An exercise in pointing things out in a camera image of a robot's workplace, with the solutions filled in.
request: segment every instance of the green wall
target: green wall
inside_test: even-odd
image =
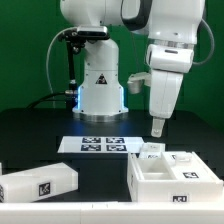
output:
[[[69,27],[63,19],[59,0],[7,0],[0,3],[0,111],[26,107],[32,101],[49,94],[45,59],[52,38]],[[184,77],[176,109],[192,111],[212,126],[224,131],[224,1],[207,0],[207,21],[215,40],[212,60],[193,67]],[[144,54],[147,38],[131,35],[123,27],[109,27],[111,37],[120,47],[119,80],[126,87],[128,76],[147,71]],[[202,60],[209,51],[205,31],[198,37],[196,60]],[[81,82],[82,55],[75,59],[76,72]],[[68,66],[65,43],[57,43],[52,51],[50,73],[54,91],[68,86]],[[148,88],[140,95],[126,94],[130,109],[147,109]]]

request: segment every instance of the black cable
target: black cable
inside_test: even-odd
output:
[[[67,52],[68,52],[68,69],[69,69],[69,78],[70,80],[75,80],[75,69],[74,69],[74,61],[73,61],[73,48],[72,43],[67,42]]]
[[[215,51],[215,38],[214,38],[214,35],[213,35],[213,32],[212,32],[210,26],[204,19],[202,19],[201,24],[208,32],[211,48],[210,48],[210,52],[206,59],[204,59],[203,61],[200,61],[200,62],[193,62],[193,65],[196,65],[196,66],[201,66],[201,65],[206,64],[212,58],[214,51]]]
[[[64,96],[65,93],[64,92],[57,92],[57,93],[52,93],[52,94],[49,94],[47,96],[44,96],[42,98],[40,98],[39,100],[37,101],[34,101],[33,103],[29,104],[26,108],[27,109],[33,109],[35,106],[37,106],[39,103],[41,102],[44,102],[44,101],[47,101],[49,98],[52,98],[54,96]]]
[[[136,43],[135,43],[135,39],[134,39],[134,34],[132,32],[130,34],[131,34],[131,39],[132,39],[132,47],[134,50],[136,69],[137,69],[137,72],[140,72],[140,63],[138,60],[137,47],[136,47]]]

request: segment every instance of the white plastic container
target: white plastic container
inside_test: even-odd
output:
[[[222,197],[223,181],[193,152],[128,156],[128,187],[136,202],[212,202]]]

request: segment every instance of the black table surface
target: black table surface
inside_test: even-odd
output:
[[[64,109],[9,109],[0,113],[3,174],[64,162],[79,173],[79,189],[46,202],[130,201],[127,154],[57,153],[63,136],[143,137],[165,143],[167,151],[195,151],[219,178],[224,177],[224,134],[190,112],[175,111],[161,138],[151,137],[152,117],[130,111],[112,123],[75,120]]]

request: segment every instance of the white box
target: white box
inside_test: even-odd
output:
[[[212,202],[223,181],[195,153],[161,152],[161,157],[128,156],[128,187],[137,202]]]
[[[76,189],[78,173],[64,163],[0,176],[1,202],[33,202]]]

